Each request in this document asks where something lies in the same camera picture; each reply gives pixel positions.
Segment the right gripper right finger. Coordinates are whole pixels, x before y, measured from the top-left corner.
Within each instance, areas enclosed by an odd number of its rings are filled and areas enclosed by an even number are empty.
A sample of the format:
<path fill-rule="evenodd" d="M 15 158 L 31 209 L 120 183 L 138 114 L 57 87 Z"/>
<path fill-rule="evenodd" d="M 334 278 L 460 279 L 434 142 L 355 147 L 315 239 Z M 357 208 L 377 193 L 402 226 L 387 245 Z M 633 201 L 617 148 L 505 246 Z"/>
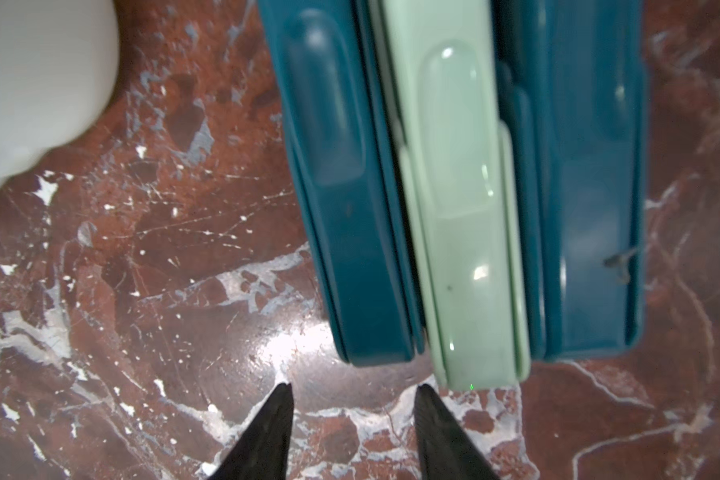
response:
<path fill-rule="evenodd" d="M 422 479 L 500 479 L 429 384 L 417 387 L 413 414 Z"/>

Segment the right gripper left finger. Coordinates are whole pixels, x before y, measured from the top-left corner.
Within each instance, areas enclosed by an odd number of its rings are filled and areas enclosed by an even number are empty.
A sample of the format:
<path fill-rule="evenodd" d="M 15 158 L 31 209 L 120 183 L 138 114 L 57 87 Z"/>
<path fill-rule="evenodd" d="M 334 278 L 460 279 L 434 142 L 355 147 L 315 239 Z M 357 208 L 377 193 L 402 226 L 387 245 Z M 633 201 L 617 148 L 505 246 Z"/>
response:
<path fill-rule="evenodd" d="M 279 383 L 209 479 L 286 479 L 293 415 L 292 386 Z"/>

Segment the mint green pruning pliers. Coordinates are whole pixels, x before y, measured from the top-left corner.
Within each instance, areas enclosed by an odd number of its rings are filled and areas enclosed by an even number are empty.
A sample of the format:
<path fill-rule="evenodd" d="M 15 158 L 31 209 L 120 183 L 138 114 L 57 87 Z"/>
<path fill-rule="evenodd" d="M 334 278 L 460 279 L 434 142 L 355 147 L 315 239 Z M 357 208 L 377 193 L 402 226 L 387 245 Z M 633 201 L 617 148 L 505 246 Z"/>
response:
<path fill-rule="evenodd" d="M 438 383 L 505 387 L 530 371 L 512 139 L 487 1 L 373 1 Z"/>

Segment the teal pruning pliers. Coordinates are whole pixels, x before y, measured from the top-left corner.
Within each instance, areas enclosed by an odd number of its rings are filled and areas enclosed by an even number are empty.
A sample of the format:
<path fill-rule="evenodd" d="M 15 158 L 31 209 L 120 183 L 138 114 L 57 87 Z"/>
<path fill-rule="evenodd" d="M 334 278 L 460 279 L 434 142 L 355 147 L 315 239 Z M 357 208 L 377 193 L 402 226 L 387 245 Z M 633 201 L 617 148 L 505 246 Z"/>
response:
<path fill-rule="evenodd" d="M 285 149 L 339 357 L 403 363 L 423 307 L 364 1 L 259 5 Z"/>
<path fill-rule="evenodd" d="M 531 356 L 618 355 L 643 328 L 649 79 L 638 1 L 498 1 Z"/>

